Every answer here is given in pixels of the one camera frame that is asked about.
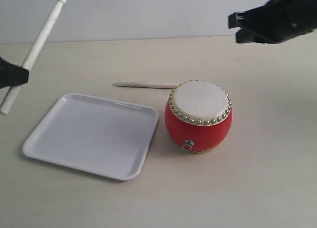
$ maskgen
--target white drumstick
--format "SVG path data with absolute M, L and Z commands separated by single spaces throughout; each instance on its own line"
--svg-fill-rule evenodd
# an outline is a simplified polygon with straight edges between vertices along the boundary
M 179 83 L 117 82 L 118 87 L 174 89 Z
M 62 9 L 63 4 L 66 0 L 58 0 L 56 6 L 52 9 L 50 14 L 48 15 L 44 25 L 42 26 L 35 42 L 33 43 L 27 57 L 25 58 L 22 67 L 31 70 L 37 56 L 39 55 L 47 37 L 49 36 L 59 14 Z M 4 100 L 0 105 L 0 113 L 3 115 L 7 115 L 11 109 L 14 100 L 16 99 L 21 86 L 10 87 Z

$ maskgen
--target drum ring hook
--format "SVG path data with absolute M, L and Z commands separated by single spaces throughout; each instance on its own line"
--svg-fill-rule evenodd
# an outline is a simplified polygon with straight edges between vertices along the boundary
M 182 146 L 183 151 L 190 151 L 193 149 L 195 143 L 192 140 L 185 140 L 185 144 Z

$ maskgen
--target white drumhead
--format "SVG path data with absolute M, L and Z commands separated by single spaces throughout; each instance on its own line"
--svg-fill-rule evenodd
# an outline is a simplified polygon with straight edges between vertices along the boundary
M 227 93 L 217 85 L 205 81 L 191 81 L 180 85 L 172 92 L 170 99 L 171 107 L 178 117 L 201 125 L 223 121 L 231 109 Z

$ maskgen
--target background wall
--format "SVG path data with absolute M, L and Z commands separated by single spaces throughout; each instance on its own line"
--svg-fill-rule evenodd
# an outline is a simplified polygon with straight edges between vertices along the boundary
M 33 42 L 57 0 L 0 0 L 0 44 Z M 234 34 L 227 16 L 267 0 L 68 0 L 48 42 Z

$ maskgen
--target red drum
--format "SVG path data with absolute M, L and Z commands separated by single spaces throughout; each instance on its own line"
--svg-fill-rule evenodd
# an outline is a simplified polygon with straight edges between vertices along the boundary
M 213 83 L 185 82 L 169 94 L 165 124 L 184 151 L 206 152 L 215 148 L 227 136 L 231 122 L 231 99 Z

